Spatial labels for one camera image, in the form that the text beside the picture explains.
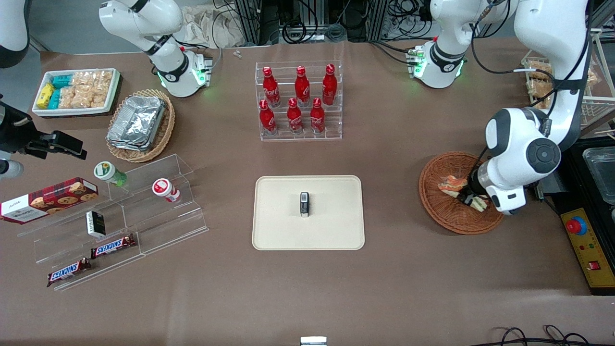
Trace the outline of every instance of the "wicker basket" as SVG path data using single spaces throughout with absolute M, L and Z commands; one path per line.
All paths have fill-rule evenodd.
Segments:
M 147 90 L 137 91 L 131 96 L 145 96 L 145 97 L 155 96 L 155 97 L 160 98 L 161 100 L 164 100 L 164 102 L 166 103 L 166 107 L 162 115 L 163 118 L 160 123 L 160 127 L 158 127 L 158 133 L 156 134 L 156 139 L 154 140 L 154 145 L 152 149 L 150 149 L 149 151 L 120 149 L 120 148 L 116 148 L 112 146 L 109 142 L 107 142 L 107 147 L 109 148 L 109 151 L 111 152 L 111 154 L 119 159 L 124 159 L 126 161 L 130 161 L 133 163 L 146 162 L 160 155 L 160 153 L 162 153 L 164 148 L 169 143 L 169 139 L 171 138 L 171 133 L 173 132 L 173 126 L 175 125 L 175 110 L 173 109 L 173 105 L 171 104 L 171 100 L 169 100 L 169 97 L 158 90 L 147 89 Z M 124 99 L 124 101 L 122 101 L 122 103 L 116 108 L 116 111 L 115 113 L 113 113 L 113 117 L 111 118 L 109 129 L 111 129 L 111 126 L 113 126 L 113 123 L 115 122 L 117 118 L 117 114 L 119 113 L 119 110 L 122 108 L 122 106 L 124 105 L 127 99 L 128 97 Z
M 489 232 L 504 218 L 491 202 L 485 211 L 479 212 L 438 189 L 438 184 L 448 175 L 467 176 L 476 159 L 476 156 L 462 151 L 444 153 L 429 161 L 419 178 L 421 202 L 429 215 L 447 230 L 463 235 Z

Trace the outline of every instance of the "coca-cola bottle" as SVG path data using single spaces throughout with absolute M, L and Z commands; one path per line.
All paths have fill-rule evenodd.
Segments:
M 309 81 L 306 77 L 306 68 L 303 66 L 297 67 L 297 79 L 295 80 L 295 93 L 299 107 L 309 107 Z
M 318 97 L 314 98 L 312 106 L 309 117 L 312 123 L 312 130 L 318 135 L 325 132 L 325 110 L 322 109 L 322 102 Z
M 278 107 L 280 105 L 280 89 L 277 86 L 276 78 L 273 77 L 271 67 L 263 67 L 263 89 L 265 90 L 265 97 L 269 102 L 270 107 Z
M 297 108 L 297 99 L 291 97 L 288 100 L 288 125 L 290 125 L 290 132 L 295 135 L 303 133 L 303 124 L 301 123 L 301 110 Z
M 322 101 L 327 106 L 330 106 L 335 100 L 338 80 L 335 78 L 335 66 L 332 63 L 327 65 L 325 72 L 325 77 L 322 79 Z
M 266 100 L 261 100 L 258 104 L 261 108 L 260 118 L 263 125 L 263 132 L 266 136 L 273 136 L 277 134 L 276 120 L 274 119 L 273 111 L 269 109 L 269 105 Z

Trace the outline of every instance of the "green led light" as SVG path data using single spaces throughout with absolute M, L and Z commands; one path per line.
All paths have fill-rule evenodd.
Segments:
M 425 72 L 425 66 L 420 63 L 419 65 L 417 65 L 416 69 L 415 69 L 415 77 L 420 78 L 423 76 L 423 72 Z
M 459 77 L 459 75 L 461 74 L 462 67 L 463 67 L 463 60 L 461 61 L 461 63 L 459 63 L 459 69 L 457 70 L 457 74 L 455 75 L 455 78 Z
M 194 75 L 194 78 L 196 78 L 196 83 L 198 83 L 200 86 L 205 84 L 205 73 L 204 72 L 192 70 L 192 74 Z
M 167 87 L 166 84 L 164 84 L 164 78 L 160 75 L 160 73 L 158 72 L 158 78 L 160 78 L 160 82 L 162 83 L 163 87 Z

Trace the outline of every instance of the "acrylic bottle rack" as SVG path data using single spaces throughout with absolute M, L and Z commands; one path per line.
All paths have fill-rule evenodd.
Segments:
M 322 79 L 325 76 L 325 68 L 327 64 L 334 64 L 335 77 L 338 80 L 338 89 L 335 95 L 335 100 L 332 105 L 322 105 L 325 110 L 325 131 L 321 134 L 315 134 L 312 131 L 310 123 L 310 106 L 301 109 L 301 122 L 303 123 L 303 133 L 295 135 L 290 132 L 290 126 L 288 124 L 288 118 L 286 112 L 288 111 L 288 100 L 295 95 L 295 79 L 297 77 L 297 66 L 305 66 L 306 77 L 310 82 L 310 98 L 313 100 L 315 97 L 322 97 Z M 258 102 L 265 98 L 263 90 L 263 67 L 269 66 L 273 72 L 273 76 L 278 82 L 278 88 L 280 89 L 280 106 L 277 108 L 271 108 L 274 113 L 274 117 L 277 125 L 277 134 L 273 136 L 267 136 L 264 134 L 263 125 L 260 123 L 258 114 L 260 109 L 258 108 Z M 336 140 L 342 138 L 342 90 L 343 90 L 343 70 L 340 60 L 328 60 L 328 61 L 312 61 L 312 62 L 267 62 L 256 63 L 255 70 L 255 84 L 256 84 L 256 121 L 258 122 L 258 128 L 260 130 L 261 140 L 268 141 L 281 141 L 281 140 Z
M 121 188 L 109 186 L 104 203 L 90 204 L 70 217 L 40 229 L 34 241 L 36 262 L 55 272 L 79 259 L 90 258 L 90 249 L 132 234 L 137 245 L 90 260 L 92 268 L 54 283 L 64 290 L 96 278 L 123 265 L 144 258 L 165 247 L 208 230 L 202 208 L 194 201 L 187 175 L 192 169 L 178 156 L 171 155 L 126 172 Z M 167 178 L 181 192 L 178 202 L 170 203 L 154 195 L 151 185 Z M 96 211 L 105 218 L 106 236 L 96 239 L 87 234 L 85 213 Z M 41 278 L 41 285 L 46 284 Z

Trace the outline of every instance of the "table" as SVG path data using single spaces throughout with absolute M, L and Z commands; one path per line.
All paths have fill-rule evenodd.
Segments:
M 400 47 L 410 47 L 403 42 Z M 212 86 L 173 98 L 177 123 L 161 157 L 178 153 L 210 231 L 66 292 L 46 289 L 32 238 L 0 225 L 0 340 L 15 345 L 469 345 L 498 340 L 497 327 L 544 337 L 543 324 L 613 343 L 615 297 L 592 297 L 557 215 L 529 201 L 494 231 L 459 236 L 423 209 L 418 177 L 444 151 L 478 153 L 502 107 L 527 104 L 524 79 L 493 75 L 469 57 L 449 88 L 433 90 L 368 44 L 306 44 L 224 52 Z M 477 41 L 492 69 L 517 66 L 516 39 Z M 256 62 L 344 63 L 344 138 L 262 143 L 255 113 Z M 43 71 L 114 67 L 120 99 L 158 88 L 145 54 L 42 53 Z M 36 119 L 85 141 L 87 161 L 20 156 L 26 172 L 0 183 L 9 199 L 70 177 L 92 178 L 109 159 L 108 117 Z M 253 194 L 262 175 L 354 174 L 363 185 L 359 251 L 261 252 L 252 247 Z

